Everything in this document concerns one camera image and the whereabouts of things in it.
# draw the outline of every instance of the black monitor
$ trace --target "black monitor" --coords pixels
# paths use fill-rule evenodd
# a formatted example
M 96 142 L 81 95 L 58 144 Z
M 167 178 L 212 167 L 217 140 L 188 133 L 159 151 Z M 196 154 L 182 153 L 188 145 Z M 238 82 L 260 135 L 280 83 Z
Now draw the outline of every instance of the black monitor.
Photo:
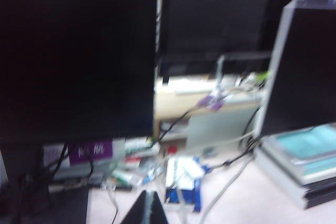
M 336 121 L 335 0 L 293 0 L 284 8 L 256 136 Z
M 36 173 L 42 144 L 152 135 L 156 0 L 0 9 L 0 147 L 13 188 Z
M 163 0 L 160 75 L 267 70 L 282 8 L 291 0 Z

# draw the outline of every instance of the white desk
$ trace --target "white desk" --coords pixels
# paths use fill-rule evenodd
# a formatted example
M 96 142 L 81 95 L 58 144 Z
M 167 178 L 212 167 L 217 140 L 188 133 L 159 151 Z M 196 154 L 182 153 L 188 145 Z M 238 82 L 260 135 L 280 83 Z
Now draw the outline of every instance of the white desk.
M 238 152 L 227 151 L 207 163 L 219 164 Z M 240 169 L 243 162 L 237 162 L 229 169 L 218 169 L 206 175 L 202 180 L 203 209 L 224 187 L 230 178 Z M 164 189 L 159 181 L 154 181 L 130 193 L 115 192 L 119 204 L 119 213 L 115 224 L 122 221 L 143 189 L 156 190 L 161 202 Z M 229 187 L 222 198 L 209 213 L 209 224 L 335 224 L 336 200 L 307 209 L 299 209 L 291 199 L 268 178 L 255 162 L 251 162 L 241 176 Z M 110 224 L 115 209 L 106 191 L 92 190 L 87 215 L 88 224 Z M 189 214 L 188 222 L 198 224 L 201 214 Z M 175 212 L 167 212 L 170 224 L 180 223 Z

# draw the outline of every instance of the black object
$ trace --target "black object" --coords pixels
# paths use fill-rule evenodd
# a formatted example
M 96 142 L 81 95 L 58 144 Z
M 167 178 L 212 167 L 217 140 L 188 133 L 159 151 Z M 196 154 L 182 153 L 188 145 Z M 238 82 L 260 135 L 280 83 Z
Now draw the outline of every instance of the black object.
M 42 144 L 152 135 L 156 0 L 0 0 L 0 9 L 0 148 L 20 223 L 53 203 Z M 83 222 L 71 211 L 57 221 Z
M 264 71 L 282 8 L 291 0 L 163 0 L 160 75 Z
M 336 3 L 293 0 L 284 8 L 256 135 L 336 121 Z
M 121 224 L 168 224 L 157 192 L 142 191 Z

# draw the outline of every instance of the book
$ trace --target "book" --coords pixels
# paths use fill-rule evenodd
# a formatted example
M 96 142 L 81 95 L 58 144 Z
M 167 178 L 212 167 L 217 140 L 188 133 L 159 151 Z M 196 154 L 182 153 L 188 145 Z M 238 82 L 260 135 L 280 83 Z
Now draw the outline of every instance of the book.
M 336 178 L 302 185 L 261 147 L 255 149 L 259 167 L 302 209 L 336 199 Z
M 303 185 L 336 176 L 336 131 L 329 125 L 267 137 L 263 148 Z

